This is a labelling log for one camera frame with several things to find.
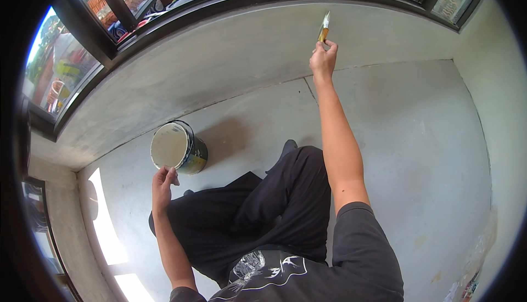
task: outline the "paint bucket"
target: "paint bucket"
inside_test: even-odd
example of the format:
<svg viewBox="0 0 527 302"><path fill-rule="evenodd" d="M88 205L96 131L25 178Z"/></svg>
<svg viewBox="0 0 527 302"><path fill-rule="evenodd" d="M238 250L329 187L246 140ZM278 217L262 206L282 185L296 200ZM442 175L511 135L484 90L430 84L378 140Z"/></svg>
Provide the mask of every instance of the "paint bucket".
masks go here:
<svg viewBox="0 0 527 302"><path fill-rule="evenodd" d="M161 126L150 144L150 157L155 167L175 167L178 174L199 173L205 167L208 156L205 143L182 120Z"/></svg>

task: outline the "shoe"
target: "shoe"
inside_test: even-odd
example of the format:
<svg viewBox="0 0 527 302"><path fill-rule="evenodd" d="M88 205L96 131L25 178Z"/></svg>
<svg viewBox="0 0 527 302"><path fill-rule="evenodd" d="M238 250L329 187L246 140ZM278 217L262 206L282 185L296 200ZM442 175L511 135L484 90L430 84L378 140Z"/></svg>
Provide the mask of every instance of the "shoe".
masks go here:
<svg viewBox="0 0 527 302"><path fill-rule="evenodd" d="M276 166L276 164L279 163L286 154L290 153L291 151L295 149L298 149L298 145L296 144L295 140L291 140L291 139L287 140L286 143L284 144L284 148L282 149L282 154L280 155L280 158L274 164L274 166Z"/></svg>

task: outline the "window frame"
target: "window frame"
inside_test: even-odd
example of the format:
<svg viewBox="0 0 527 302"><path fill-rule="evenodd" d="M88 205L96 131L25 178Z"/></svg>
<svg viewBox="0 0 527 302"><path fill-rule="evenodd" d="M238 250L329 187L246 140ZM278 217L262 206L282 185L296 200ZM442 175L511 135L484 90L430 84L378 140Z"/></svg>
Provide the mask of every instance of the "window frame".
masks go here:
<svg viewBox="0 0 527 302"><path fill-rule="evenodd" d="M86 50L101 64L95 66L82 79L72 97L63 106L56 118L37 106L30 106L30 123L46 139L56 142L63 128L83 100L113 70L149 45L165 36L180 31L213 16L250 7L255 4L276 3L293 0L193 0L164 13L159 18L136 28L143 16L156 0L148 0L134 16L124 0L106 0L110 9L126 29L131 32L117 43L101 21L89 9L86 0L54 0L51 4L58 17ZM442 16L432 13L438 0L344 0L350 2L380 4L426 17L458 32L472 14L480 0L472 0L458 22L453 24Z"/></svg>
<svg viewBox="0 0 527 302"><path fill-rule="evenodd" d="M60 266L62 268L62 271L64 272L64 273L53 275L53 276L55 277L56 281L59 284L65 285L65 286L68 287L68 289L71 292L73 298L77 302L82 302L83 300L82 300L81 296L79 295L79 293L77 292L77 289L75 288L75 285L73 285L73 282L71 281L71 278L69 277L68 271L66 270L66 267L64 266L64 263L62 262L61 255L58 252L57 244L55 242L55 236L53 235L53 228L51 227L51 221L49 220L49 213L48 213L48 210L47 210L46 182L42 181L42 180L39 180L39 179L36 179L34 177L31 177L31 176L26 176L20 182L21 185L23 183L30 184L32 186L41 188L41 191L42 191L42 203L43 203L43 206L44 206L44 216L46 218L46 224L47 224L47 227L48 227L49 239L51 240L51 248L53 248L53 253L55 254L54 256L58 260L58 263L60 264Z"/></svg>

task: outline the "hand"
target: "hand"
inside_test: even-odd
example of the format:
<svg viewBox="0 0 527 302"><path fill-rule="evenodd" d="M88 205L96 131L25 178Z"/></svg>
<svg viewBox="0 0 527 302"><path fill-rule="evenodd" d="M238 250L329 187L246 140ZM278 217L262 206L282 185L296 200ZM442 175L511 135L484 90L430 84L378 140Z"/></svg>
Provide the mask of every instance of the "hand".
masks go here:
<svg viewBox="0 0 527 302"><path fill-rule="evenodd" d="M318 41L316 48L313 50L313 56L309 59L309 67L313 72L313 78L331 80L335 69L335 61L337 60L338 45L327 39L324 42L330 49L328 51L324 50L324 45Z"/></svg>
<svg viewBox="0 0 527 302"><path fill-rule="evenodd" d="M170 184L179 186L178 173L174 167L163 166L152 179L152 213L167 211L168 204L172 199Z"/></svg>

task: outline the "person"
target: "person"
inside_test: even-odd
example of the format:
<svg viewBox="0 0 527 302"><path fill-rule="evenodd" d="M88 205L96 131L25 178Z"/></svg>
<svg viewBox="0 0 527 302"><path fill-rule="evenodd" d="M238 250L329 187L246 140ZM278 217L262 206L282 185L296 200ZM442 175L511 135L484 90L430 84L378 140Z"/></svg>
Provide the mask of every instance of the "person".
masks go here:
<svg viewBox="0 0 527 302"><path fill-rule="evenodd" d="M359 147L333 88L337 44L317 42L309 65L322 146L286 142L264 179L170 200L174 168L152 182L150 228L172 284L170 301L203 302L192 267L221 290L209 301L402 301L399 263L375 219ZM331 191L337 219L326 264Z"/></svg>

